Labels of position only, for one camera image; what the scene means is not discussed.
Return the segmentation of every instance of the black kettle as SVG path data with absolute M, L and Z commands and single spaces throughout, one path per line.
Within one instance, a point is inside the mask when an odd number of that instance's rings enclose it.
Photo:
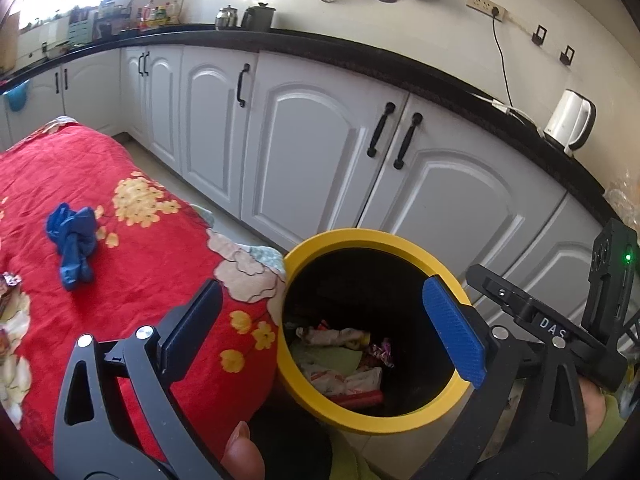
M 267 32 L 271 28 L 273 13 L 276 11 L 276 9 L 267 7 L 267 5 L 268 4 L 258 3 L 255 7 L 249 7 L 244 12 L 241 27 L 244 28 L 244 30 Z

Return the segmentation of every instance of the yellow rim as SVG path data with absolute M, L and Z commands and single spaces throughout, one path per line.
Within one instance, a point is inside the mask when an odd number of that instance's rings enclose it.
M 458 301 L 469 305 L 468 297 L 458 281 L 427 251 L 404 238 L 370 229 L 338 229 L 302 242 L 284 259 L 287 281 L 292 283 L 296 275 L 319 256 L 352 247 L 385 251 L 403 258 L 428 276 L 439 274 Z M 334 426 L 367 434 L 399 433 L 429 424 L 447 413 L 469 386 L 455 370 L 440 394 L 414 412 L 385 418 L 361 415 L 331 402 L 305 379 L 289 353 L 282 330 L 278 331 L 278 371 L 286 388 L 305 409 Z

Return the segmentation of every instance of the black countertop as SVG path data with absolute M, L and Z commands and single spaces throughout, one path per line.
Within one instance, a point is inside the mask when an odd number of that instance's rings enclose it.
M 212 29 L 212 25 L 176 25 L 132 38 L 115 36 L 112 41 L 92 44 L 41 62 L 36 67 L 25 68 L 0 86 L 0 92 L 60 64 L 124 46 L 184 44 L 247 52 L 265 50 L 304 57 L 370 76 L 448 108 L 532 160 L 562 184 L 601 224 L 610 218 L 618 218 L 602 197 L 604 188 L 579 162 L 541 139 L 532 124 L 523 124 L 505 115 L 474 94 L 486 98 L 492 96 L 442 70 L 388 50 L 319 34 L 290 30 L 249 32 Z

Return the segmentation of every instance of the screw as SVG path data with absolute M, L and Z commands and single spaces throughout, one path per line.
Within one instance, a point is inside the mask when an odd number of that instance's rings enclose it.
M 551 340 L 556 348 L 564 348 L 566 346 L 566 341 L 562 339 L 559 335 L 555 335 Z
M 504 340 L 509 337 L 509 331 L 503 326 L 494 326 L 491 333 L 496 339 Z
M 138 330 L 136 330 L 136 337 L 138 339 L 148 339 L 151 337 L 153 332 L 154 328 L 152 326 L 141 326 Z
M 91 335 L 89 334 L 82 334 L 79 338 L 78 338 L 78 346 L 80 348 L 84 348 L 85 346 L 89 346 L 91 344 L 91 341 L 93 341 L 94 338 L 91 337 Z

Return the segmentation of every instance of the kitchen cabinet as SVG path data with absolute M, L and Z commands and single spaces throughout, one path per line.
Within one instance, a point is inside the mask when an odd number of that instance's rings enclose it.
M 120 51 L 107 50 L 62 66 L 65 115 L 114 136 L 120 124 Z
M 355 226 L 407 95 L 345 70 L 260 53 L 242 220 L 286 250 L 316 233 Z M 369 156 L 377 124 L 383 127 Z
M 24 139 L 43 124 L 65 115 L 60 72 L 60 68 L 55 68 L 30 78 L 24 108 L 13 112 L 6 107 L 12 144 Z
M 567 194 L 550 221 L 504 277 L 580 325 L 590 287 L 593 241 L 600 231 L 602 226 Z M 500 324 L 520 339 L 535 339 L 486 297 L 474 306 L 490 326 Z M 627 317 L 638 308 L 640 283 L 636 275 Z
M 182 47 L 152 46 L 142 63 L 149 148 L 172 170 L 180 173 L 178 101 Z
M 9 121 L 6 118 L 4 106 L 4 98 L 0 98 L 0 152 L 8 150 L 12 145 L 11 135 L 9 134 Z
M 504 274 L 564 194 L 497 137 L 411 95 L 359 226 L 429 251 L 475 301 L 480 295 L 464 282 L 467 268 L 480 263 Z
M 237 218 L 256 63 L 257 54 L 197 46 L 182 59 L 182 177 Z
M 145 47 L 130 46 L 121 50 L 120 110 L 124 131 L 148 148 L 145 78 L 142 72 L 146 53 Z

